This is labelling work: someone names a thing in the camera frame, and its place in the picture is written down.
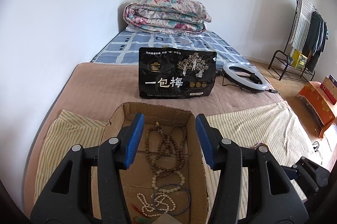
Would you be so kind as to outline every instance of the floor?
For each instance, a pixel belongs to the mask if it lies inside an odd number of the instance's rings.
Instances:
[[[266,77],[274,89],[278,90],[281,97],[288,102],[290,107],[299,117],[299,120],[312,142],[318,141],[319,152],[323,157],[323,167],[331,171],[337,159],[337,125],[332,125],[324,135],[323,139],[318,137],[321,126],[315,115],[296,95],[305,85],[304,82],[283,78],[279,81],[279,76],[272,70],[268,70],[268,65],[255,61],[254,64],[260,73]]]

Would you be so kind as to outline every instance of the blue plaid bed sheet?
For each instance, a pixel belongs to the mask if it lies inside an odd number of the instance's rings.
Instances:
[[[101,64],[138,65],[140,47],[171,48],[188,50],[215,51],[216,68],[222,68],[227,62],[234,62],[255,68],[231,45],[212,31],[198,36],[182,36],[162,33],[122,31],[103,48],[91,62]]]

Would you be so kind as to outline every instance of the black package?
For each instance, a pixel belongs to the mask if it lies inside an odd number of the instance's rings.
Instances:
[[[139,95],[146,99],[208,96],[215,82],[216,52],[139,48]]]

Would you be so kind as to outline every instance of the silver screw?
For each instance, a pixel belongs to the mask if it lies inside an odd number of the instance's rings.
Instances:
[[[81,145],[75,144],[71,149],[72,149],[74,152],[77,152],[77,151],[81,150]]]
[[[116,144],[116,143],[118,143],[118,139],[117,138],[111,138],[111,139],[109,139],[109,143],[110,144]]]
[[[261,153],[266,153],[266,152],[268,152],[268,149],[267,149],[267,147],[265,147],[265,146],[260,146],[260,147],[258,148],[258,150],[259,150]]]
[[[222,142],[223,144],[226,144],[226,145],[231,144],[231,140],[228,139],[228,138],[223,138],[223,139],[221,140],[221,142]]]

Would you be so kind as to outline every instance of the orange tablecloth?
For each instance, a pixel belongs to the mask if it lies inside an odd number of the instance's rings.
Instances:
[[[323,138],[324,132],[330,127],[337,118],[337,105],[333,105],[328,96],[320,88],[321,83],[309,82],[298,93],[311,104],[323,123],[320,138]]]

